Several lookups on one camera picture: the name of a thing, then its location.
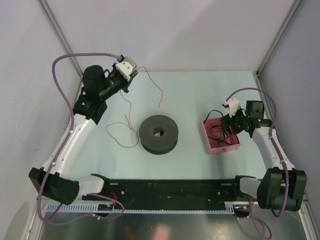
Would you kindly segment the pink plastic box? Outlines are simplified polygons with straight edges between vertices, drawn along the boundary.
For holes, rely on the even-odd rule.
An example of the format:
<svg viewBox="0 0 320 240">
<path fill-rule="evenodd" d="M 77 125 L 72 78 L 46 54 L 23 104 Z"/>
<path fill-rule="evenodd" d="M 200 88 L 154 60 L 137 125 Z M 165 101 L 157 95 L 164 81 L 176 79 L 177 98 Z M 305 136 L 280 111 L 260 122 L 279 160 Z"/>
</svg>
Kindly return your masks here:
<svg viewBox="0 0 320 240">
<path fill-rule="evenodd" d="M 227 136 L 223 133 L 220 118 L 203 120 L 200 129 L 208 155 L 236 151 L 241 145 L 237 135 Z"/>
</svg>

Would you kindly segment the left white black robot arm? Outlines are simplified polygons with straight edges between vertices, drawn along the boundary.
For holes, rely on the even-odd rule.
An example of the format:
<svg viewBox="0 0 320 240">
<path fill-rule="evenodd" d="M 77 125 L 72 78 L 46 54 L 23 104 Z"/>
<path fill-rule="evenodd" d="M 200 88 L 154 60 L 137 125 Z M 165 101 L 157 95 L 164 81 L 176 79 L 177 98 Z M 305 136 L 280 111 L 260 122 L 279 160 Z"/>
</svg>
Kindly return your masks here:
<svg viewBox="0 0 320 240">
<path fill-rule="evenodd" d="M 59 146 L 41 168 L 33 167 L 29 172 L 39 194 L 63 205 L 70 205 L 76 198 L 91 193 L 100 200 L 110 196 L 111 188 L 104 184 L 104 177 L 92 173 L 71 179 L 71 170 L 84 142 L 106 111 L 106 100 L 120 90 L 127 93 L 137 74 L 137 66 L 127 60 L 114 63 L 111 71 L 99 65 L 85 69 L 83 87 Z"/>
</svg>

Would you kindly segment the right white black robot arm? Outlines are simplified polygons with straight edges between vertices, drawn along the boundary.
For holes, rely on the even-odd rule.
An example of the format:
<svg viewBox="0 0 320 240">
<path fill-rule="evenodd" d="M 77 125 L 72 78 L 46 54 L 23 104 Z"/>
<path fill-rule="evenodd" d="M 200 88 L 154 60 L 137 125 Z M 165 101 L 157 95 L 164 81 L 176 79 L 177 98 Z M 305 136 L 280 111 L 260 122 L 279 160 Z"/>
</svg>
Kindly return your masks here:
<svg viewBox="0 0 320 240">
<path fill-rule="evenodd" d="M 230 98 L 223 107 L 228 109 L 228 113 L 220 119 L 222 132 L 228 137 L 248 133 L 258 147 L 266 169 L 261 179 L 236 176 L 237 184 L 230 188 L 231 196 L 242 201 L 250 195 L 260 208 L 270 209 L 276 216 L 284 211 L 299 211 L 307 175 L 296 169 L 281 148 L 272 120 L 265 118 L 264 103 L 248 100 L 246 108 L 242 109 L 236 98 Z"/>
</svg>

